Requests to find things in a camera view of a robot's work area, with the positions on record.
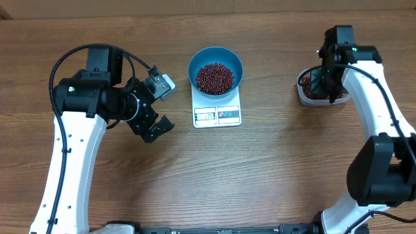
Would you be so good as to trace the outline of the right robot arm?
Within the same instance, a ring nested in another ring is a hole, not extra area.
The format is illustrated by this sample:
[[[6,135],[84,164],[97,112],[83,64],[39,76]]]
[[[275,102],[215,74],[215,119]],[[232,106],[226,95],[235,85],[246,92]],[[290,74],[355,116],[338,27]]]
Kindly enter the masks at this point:
[[[330,103],[343,90],[356,107],[366,142],[348,168],[347,191],[316,215],[319,233],[368,233],[374,215],[415,200],[415,129],[389,90],[382,58],[372,45],[357,45],[350,25],[324,33],[318,81]]]

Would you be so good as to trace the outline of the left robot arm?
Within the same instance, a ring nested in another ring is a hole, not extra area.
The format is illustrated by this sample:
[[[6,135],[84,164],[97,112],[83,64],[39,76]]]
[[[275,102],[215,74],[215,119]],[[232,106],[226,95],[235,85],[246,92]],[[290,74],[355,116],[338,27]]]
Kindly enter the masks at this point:
[[[31,233],[88,233],[88,204],[94,165],[108,129],[126,122],[134,134],[151,143],[174,128],[152,103],[166,100],[175,83],[155,66],[144,80],[132,75],[122,83],[124,61],[132,53],[108,44],[87,44],[86,67],[58,83],[49,81],[55,115],[54,144],[41,206]]]

